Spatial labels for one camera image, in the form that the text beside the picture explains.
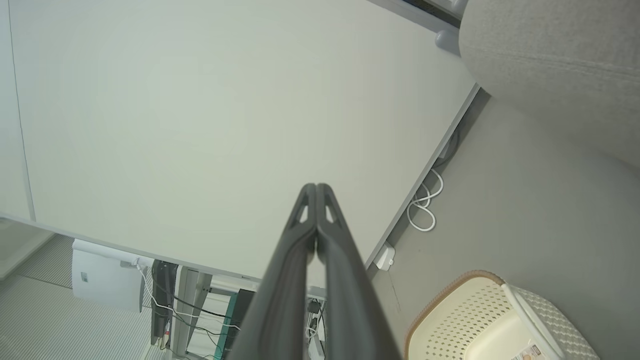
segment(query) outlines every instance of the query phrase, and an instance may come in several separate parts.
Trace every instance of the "metal frame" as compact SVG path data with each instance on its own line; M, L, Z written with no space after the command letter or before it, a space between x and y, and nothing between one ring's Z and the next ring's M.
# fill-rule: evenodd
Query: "metal frame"
M210 285L210 274L205 274L186 266L178 266L178 272L175 279L175 296L185 302L202 308L204 301L207 298ZM180 313L192 314L193 316L200 315L199 309L183 304L178 300L175 300L175 298L173 300L173 308ZM190 357L193 359L200 359L199 356L192 356L187 353L187 347L189 346L189 341L193 335L193 326L197 325L198 318L189 318L188 316L183 315L181 315L181 317L184 321L191 324L191 327L181 321L172 321L170 348L173 353L170 351L167 353L170 358L180 359Z

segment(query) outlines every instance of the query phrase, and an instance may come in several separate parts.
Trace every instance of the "gray fabric chair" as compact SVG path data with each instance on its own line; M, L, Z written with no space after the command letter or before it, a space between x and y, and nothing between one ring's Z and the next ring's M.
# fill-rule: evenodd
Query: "gray fabric chair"
M640 167L640 1L470 0L460 52L498 100Z

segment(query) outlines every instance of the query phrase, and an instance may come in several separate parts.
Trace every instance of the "white cable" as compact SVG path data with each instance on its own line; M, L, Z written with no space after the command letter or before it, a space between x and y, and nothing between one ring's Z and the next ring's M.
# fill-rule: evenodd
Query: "white cable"
M418 198L418 193L416 193L413 196L413 200L409 202L409 206L406 207L406 217L407 219L409 219L409 223L411 224L411 226L413 226L417 230L422 231L424 233L426 233L427 231L433 230L433 228L436 226L436 216L431 212L431 210L428 209L428 207L431 204L431 199L438 196L442 192L442 188L444 187L444 181L442 180L442 176L440 176L440 174L438 174L436 170L431 169L430 171L432 171L438 177L438 180L440 181L440 188L435 193L431 193L429 191L429 188L427 188L427 186L424 183L421 183L420 186L422 186L422 188L425 189L425 191L427 191L427 196ZM429 216L431 216L431 226L425 228L425 227L419 227L418 225L416 225L411 219L411 215L409 214L411 210L411 206L415 206L416 208L424 210L427 214L429 214Z
M158 302L156 301L156 298L155 298L153 295L151 295L151 290L149 289L149 285L147 284L147 277L145 276L145 273L142 271L142 268L140 267L140 265L138 265L138 260L139 260L139 258L136 258L136 259L134 260L133 265L134 265L136 268L138 268L138 271L139 271L139 272L140 272L140 274L142 275L142 279L145 281L145 289L147 289L147 293L149 294L149 296L151 297L151 300L153 300L153 301L154 301L154 304L155 304L157 307L161 307L161 308L163 308L163 309L171 310L171 311L173 311L173 312L174 312L174 313L176 313L176 314L180 314L180 315L184 315L184 316L190 316L190 317L192 317L192 318L197 318L197 319L199 319L199 318L200 318L199 316L195 316L195 315L191 315L191 314L187 314L187 313L180 313L180 312L178 312L178 311L176 311L176 310L174 310L174 309L172 309L172 308L170 308L170 307L168 307L168 306L163 306L163 305L158 304ZM215 320L215 321L219 322L220 324L222 324L222 326L235 327L236 329L240 330L240 328L239 328L238 326L236 326L236 325L227 325L227 324L225 324L225 323L223 323L223 322L221 322L220 320L215 319L215 318L212 318L212 320Z
M310 339L310 338L313 338L318 333L318 330L312 327L307 327L306 333L307 333L307 339Z

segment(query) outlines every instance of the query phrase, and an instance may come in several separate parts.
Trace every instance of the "white laundry basket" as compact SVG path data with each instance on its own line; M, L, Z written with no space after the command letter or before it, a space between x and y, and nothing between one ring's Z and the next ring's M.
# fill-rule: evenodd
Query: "white laundry basket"
M410 327L404 358L599 359L553 304L481 270L463 274L427 305Z

